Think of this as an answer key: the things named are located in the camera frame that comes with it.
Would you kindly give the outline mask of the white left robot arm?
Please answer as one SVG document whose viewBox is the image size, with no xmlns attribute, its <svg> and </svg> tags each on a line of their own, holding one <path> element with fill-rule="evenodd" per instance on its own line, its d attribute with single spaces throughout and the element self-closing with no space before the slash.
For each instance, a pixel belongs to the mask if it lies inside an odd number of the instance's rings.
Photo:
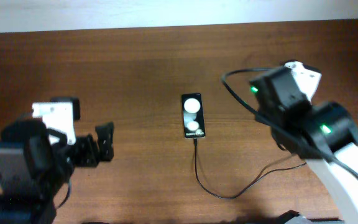
<svg viewBox="0 0 358 224">
<path fill-rule="evenodd" d="M 54 198 L 71 184 L 77 167 L 97 167 L 114 157 L 112 122 L 68 143 L 63 131 L 37 119 L 16 121 L 0 133 L 0 223 L 53 223 Z"/>
</svg>

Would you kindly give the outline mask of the black Galaxy flip phone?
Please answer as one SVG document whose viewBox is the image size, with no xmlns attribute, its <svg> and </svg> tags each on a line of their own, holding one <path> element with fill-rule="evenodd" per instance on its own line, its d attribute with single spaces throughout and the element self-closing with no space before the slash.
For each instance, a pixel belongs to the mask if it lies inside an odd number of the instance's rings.
<svg viewBox="0 0 358 224">
<path fill-rule="evenodd" d="M 183 131 L 186 139 L 206 136 L 203 103 L 200 93 L 187 93 L 181 96 Z"/>
</svg>

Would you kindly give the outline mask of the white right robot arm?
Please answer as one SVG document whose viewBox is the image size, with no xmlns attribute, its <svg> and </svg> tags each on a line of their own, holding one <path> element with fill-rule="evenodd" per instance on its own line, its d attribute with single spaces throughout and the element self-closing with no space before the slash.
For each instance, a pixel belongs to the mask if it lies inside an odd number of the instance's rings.
<svg viewBox="0 0 358 224">
<path fill-rule="evenodd" d="M 358 223 L 358 127 L 339 103 L 313 105 L 321 73 L 291 63 L 250 80 L 258 119 L 276 142 L 305 160 L 345 223 Z"/>
</svg>

